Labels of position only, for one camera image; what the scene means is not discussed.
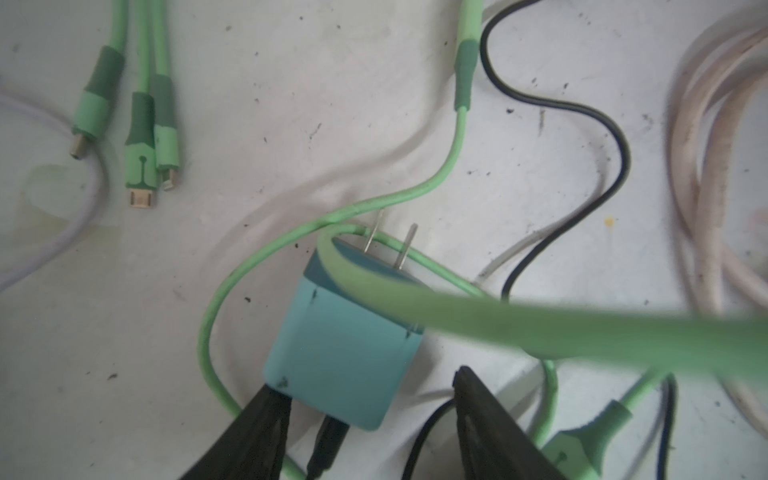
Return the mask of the teal charger plug dark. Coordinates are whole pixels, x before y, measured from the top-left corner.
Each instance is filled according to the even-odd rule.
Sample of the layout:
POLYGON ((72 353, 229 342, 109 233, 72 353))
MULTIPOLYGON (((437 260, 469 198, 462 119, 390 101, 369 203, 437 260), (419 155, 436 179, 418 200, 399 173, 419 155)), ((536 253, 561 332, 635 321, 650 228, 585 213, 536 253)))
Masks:
POLYGON ((422 328, 353 300, 313 254, 266 360, 266 384, 356 428, 378 429, 422 328))

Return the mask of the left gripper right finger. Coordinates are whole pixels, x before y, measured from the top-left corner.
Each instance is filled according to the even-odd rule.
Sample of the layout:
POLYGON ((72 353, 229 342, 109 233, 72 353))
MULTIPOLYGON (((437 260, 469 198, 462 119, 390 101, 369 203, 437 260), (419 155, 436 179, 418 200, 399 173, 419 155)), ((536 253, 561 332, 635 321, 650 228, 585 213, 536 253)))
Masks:
POLYGON ((561 479, 474 371, 462 366, 453 380, 457 433, 467 479, 561 479))

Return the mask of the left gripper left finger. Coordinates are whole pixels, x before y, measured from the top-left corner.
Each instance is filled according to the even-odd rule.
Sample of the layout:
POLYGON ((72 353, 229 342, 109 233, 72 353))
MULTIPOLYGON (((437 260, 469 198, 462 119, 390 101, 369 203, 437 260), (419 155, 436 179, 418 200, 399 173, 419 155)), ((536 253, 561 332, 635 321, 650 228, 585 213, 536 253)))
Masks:
POLYGON ((292 399, 265 385, 182 480, 277 479, 292 399))

